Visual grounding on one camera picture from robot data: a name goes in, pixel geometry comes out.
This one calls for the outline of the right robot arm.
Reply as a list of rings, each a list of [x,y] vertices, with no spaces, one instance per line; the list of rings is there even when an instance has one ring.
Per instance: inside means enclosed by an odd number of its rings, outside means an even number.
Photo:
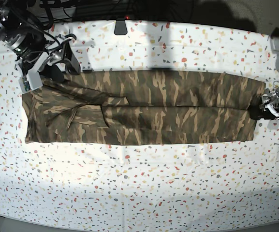
[[[17,59],[15,69],[20,72],[19,85],[22,93],[41,88],[42,79],[61,83],[63,72],[57,64],[65,65],[68,74],[81,73],[70,42],[76,40],[72,33],[53,36],[48,33],[54,24],[51,4],[43,0],[41,7],[48,18],[47,24],[28,9],[34,0],[0,0],[0,41],[13,51]]]

